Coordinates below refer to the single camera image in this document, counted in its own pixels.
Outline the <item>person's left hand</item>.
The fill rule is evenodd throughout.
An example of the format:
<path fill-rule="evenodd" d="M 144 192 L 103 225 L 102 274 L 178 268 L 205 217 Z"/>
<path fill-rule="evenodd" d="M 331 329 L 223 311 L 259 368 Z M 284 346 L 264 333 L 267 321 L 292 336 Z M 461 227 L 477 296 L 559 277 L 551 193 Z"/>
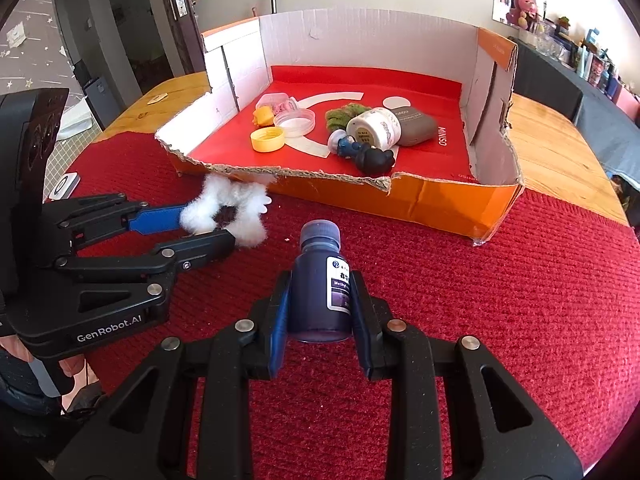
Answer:
<path fill-rule="evenodd" d="M 75 385 L 83 356 L 62 361 L 36 359 L 15 335 L 1 337 L 1 402 L 28 414 L 57 413 L 61 398 Z"/>

